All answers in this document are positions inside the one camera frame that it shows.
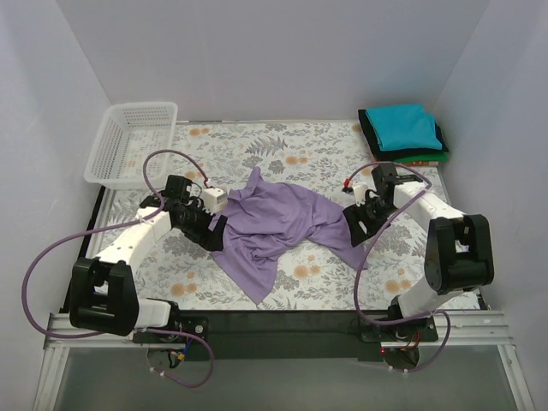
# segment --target purple shirt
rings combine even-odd
[[[221,214],[228,218],[224,248],[211,255],[255,304],[271,292],[280,256],[305,239],[328,247],[353,268],[364,254],[363,246],[350,245],[341,205],[295,184],[265,182],[259,167],[245,188],[230,191]]]

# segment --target table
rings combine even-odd
[[[353,196],[342,192],[343,182],[372,156],[356,122],[215,122],[176,127],[174,148],[191,155],[221,188],[243,188],[258,165],[268,182],[292,182],[349,206]],[[172,157],[172,174],[198,183],[200,173],[184,158]],[[432,180],[432,191],[445,199],[435,167],[421,167]],[[373,186],[371,171],[356,180]],[[140,190],[107,190],[98,225],[133,218],[148,195]],[[96,235],[94,253],[107,247],[119,231]],[[363,309],[385,309],[395,295],[409,289],[423,275],[426,233],[407,215],[400,216],[380,238],[360,283]],[[175,230],[161,240],[135,272],[140,297],[175,301],[181,309],[199,310],[348,310],[354,308],[355,272],[328,249],[304,241],[278,264],[272,292],[255,305],[217,266],[209,253]],[[480,308],[475,293],[444,305],[452,309]]]

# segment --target basket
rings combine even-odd
[[[127,103],[111,106],[104,114],[84,178],[107,188],[146,188],[142,166],[146,156],[171,148],[177,104]],[[155,188],[166,183],[169,156],[148,163],[147,174]]]

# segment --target folded green cloth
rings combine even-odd
[[[436,139],[434,116],[426,113],[420,104],[367,109],[366,114],[383,152],[406,148],[442,149]]]
[[[413,161],[447,161],[447,154],[445,152],[433,152],[432,154],[421,154],[394,160],[396,163],[412,163]]]

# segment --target teal cloth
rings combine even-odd
[[[406,148],[442,149],[436,138],[434,116],[426,113],[420,104],[367,109],[366,114],[383,152]]]

